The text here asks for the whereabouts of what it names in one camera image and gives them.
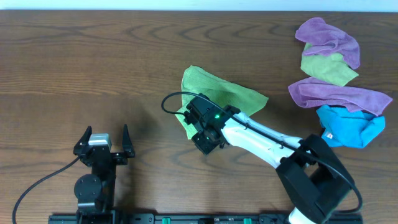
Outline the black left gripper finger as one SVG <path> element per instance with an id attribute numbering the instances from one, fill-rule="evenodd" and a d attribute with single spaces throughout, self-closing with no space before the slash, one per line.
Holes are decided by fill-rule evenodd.
<path id="1" fill-rule="evenodd" d="M 134 147 L 131 142 L 127 124 L 124 124 L 123 127 L 122 148 L 126 154 L 134 154 Z"/>
<path id="2" fill-rule="evenodd" d="M 79 139 L 79 141 L 75 144 L 74 146 L 74 152 L 84 152 L 85 149 L 88 147 L 88 142 L 90 140 L 90 136 L 92 135 L 92 127 L 88 126 L 82 135 L 82 137 Z"/>

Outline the light green microfiber cloth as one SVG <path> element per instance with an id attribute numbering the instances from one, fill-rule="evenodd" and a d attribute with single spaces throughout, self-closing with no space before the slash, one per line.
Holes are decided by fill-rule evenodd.
<path id="1" fill-rule="evenodd" d="M 184 71 L 181 90 L 202 93 L 217 105 L 234 106 L 248 116 L 263 109 L 268 101 L 268 97 L 255 90 L 218 78 L 193 65 Z"/>

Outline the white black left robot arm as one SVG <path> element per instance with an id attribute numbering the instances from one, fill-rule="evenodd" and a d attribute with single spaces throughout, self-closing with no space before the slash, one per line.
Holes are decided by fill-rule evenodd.
<path id="1" fill-rule="evenodd" d="M 91 169 L 74 186 L 81 213 L 104 213 L 113 208 L 116 167 L 128 164 L 128 159 L 135 157 L 127 125 L 123 127 L 123 150 L 111 152 L 111 146 L 109 134 L 93 134 L 89 126 L 73 148 L 74 155 Z"/>

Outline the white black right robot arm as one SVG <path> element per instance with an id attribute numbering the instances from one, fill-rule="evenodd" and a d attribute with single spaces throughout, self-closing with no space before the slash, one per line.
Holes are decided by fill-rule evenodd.
<path id="1" fill-rule="evenodd" d="M 289 223 L 349 223 L 337 207 L 353 189 L 353 179 L 319 136 L 302 139 L 267 128 L 231 105 L 221 108 L 203 94 L 186 106 L 185 122 L 197 130 L 196 147 L 209 154 L 225 144 L 240 147 L 271 165 L 295 208 Z"/>

